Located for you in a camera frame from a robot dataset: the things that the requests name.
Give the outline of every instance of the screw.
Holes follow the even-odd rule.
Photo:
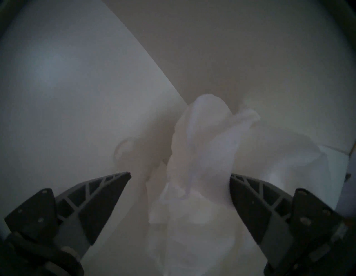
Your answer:
[[[307,193],[306,193],[305,191],[303,191],[303,190],[299,190],[298,193],[299,193],[299,194],[302,194],[303,196],[306,196],[306,195],[307,195]]]
[[[330,216],[330,215],[331,215],[331,212],[330,212],[330,210],[328,210],[328,209],[323,209],[323,214],[324,214],[324,215],[327,215],[327,216]]]
[[[306,218],[306,217],[300,218],[300,222],[303,223],[306,226],[310,226],[312,224],[311,223],[312,221],[310,219]]]

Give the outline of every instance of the white cloth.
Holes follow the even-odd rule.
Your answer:
[[[266,260],[231,202],[232,172],[290,194],[303,187],[327,202],[325,154],[309,138],[259,119],[246,107],[232,115],[208,94],[177,122],[167,176],[162,163],[146,183],[147,250],[164,275],[262,274]]]

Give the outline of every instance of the white wall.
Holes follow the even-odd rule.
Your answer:
[[[350,151],[355,55],[317,0],[103,1],[188,104],[213,93]]]
[[[33,0],[0,41],[0,215],[42,188],[58,195],[116,171],[132,179],[93,255],[171,154],[187,106],[155,62],[100,0]],[[115,163],[116,146],[140,154]]]

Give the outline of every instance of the gray wall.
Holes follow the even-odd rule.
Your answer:
[[[203,93],[235,112],[349,152],[355,55],[317,0],[104,0],[189,104]]]

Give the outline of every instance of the white surface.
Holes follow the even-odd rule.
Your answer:
[[[331,208],[335,209],[344,186],[349,156],[325,146],[319,145],[319,149],[328,157],[331,176],[330,194],[332,195],[331,201],[328,204]]]
[[[86,261],[137,200],[150,168],[170,156],[187,105],[99,0],[30,1],[0,41],[0,60],[2,217],[39,189],[58,195],[132,172]],[[128,137],[141,151],[114,162]]]
[[[348,153],[356,62],[317,0],[104,0],[190,104],[212,93]]]

